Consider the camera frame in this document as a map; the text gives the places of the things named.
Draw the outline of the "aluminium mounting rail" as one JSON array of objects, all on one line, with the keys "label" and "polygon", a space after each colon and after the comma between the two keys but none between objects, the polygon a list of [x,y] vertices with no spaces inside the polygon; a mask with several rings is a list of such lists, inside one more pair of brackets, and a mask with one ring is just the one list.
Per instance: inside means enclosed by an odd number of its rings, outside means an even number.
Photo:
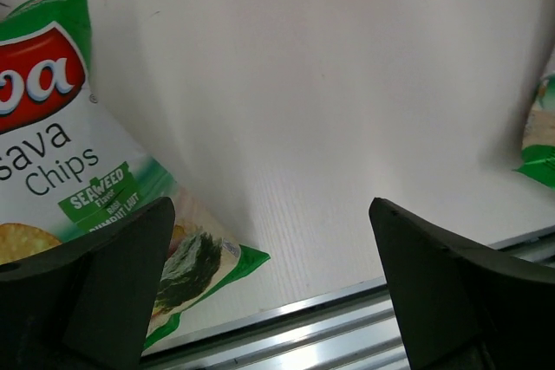
[{"label": "aluminium mounting rail", "polygon": [[354,282],[286,301],[268,262],[180,316],[142,369],[408,369],[376,248]]}]

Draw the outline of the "green chuba chips bag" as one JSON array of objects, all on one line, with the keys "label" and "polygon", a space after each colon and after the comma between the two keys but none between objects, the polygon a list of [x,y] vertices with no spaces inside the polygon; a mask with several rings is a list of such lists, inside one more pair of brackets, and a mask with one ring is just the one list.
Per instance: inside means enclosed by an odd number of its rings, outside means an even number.
[{"label": "green chuba chips bag", "polygon": [[554,188],[554,74],[542,78],[528,114],[516,172]]},{"label": "green chuba chips bag", "polygon": [[98,102],[88,0],[29,0],[1,21],[1,260],[99,230],[159,197],[176,218],[145,343],[269,255],[238,243]]}]

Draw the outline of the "green Chuba chips bag right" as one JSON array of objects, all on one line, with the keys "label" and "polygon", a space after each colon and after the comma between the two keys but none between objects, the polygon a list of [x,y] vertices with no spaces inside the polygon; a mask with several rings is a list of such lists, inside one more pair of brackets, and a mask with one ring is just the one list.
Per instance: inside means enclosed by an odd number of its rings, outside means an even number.
[{"label": "green Chuba chips bag right", "polygon": [[528,114],[516,172],[554,188],[554,74],[542,78]]}]

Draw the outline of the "green Chuba chips bag left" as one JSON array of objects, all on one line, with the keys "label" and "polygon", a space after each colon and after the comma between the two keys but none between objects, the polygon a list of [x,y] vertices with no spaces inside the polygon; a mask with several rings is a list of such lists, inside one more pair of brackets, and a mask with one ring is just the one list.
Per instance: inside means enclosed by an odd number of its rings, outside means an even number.
[{"label": "green Chuba chips bag left", "polygon": [[29,0],[1,21],[1,260],[99,230],[159,197],[176,218],[145,343],[269,255],[238,243],[98,102],[88,0]]}]

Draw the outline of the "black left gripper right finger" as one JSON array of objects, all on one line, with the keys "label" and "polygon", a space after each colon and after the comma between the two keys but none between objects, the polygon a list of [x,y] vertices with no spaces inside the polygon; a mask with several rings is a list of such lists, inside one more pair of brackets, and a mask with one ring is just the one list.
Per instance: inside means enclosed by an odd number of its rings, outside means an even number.
[{"label": "black left gripper right finger", "polygon": [[385,198],[369,220],[413,369],[552,369],[554,270]]}]

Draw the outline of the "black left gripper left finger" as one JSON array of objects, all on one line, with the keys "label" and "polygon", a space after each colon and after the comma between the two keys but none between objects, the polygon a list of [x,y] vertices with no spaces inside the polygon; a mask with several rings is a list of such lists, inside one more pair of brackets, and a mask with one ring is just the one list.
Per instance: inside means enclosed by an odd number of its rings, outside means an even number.
[{"label": "black left gripper left finger", "polygon": [[3,369],[139,366],[175,210],[157,198],[86,236],[1,267]]}]

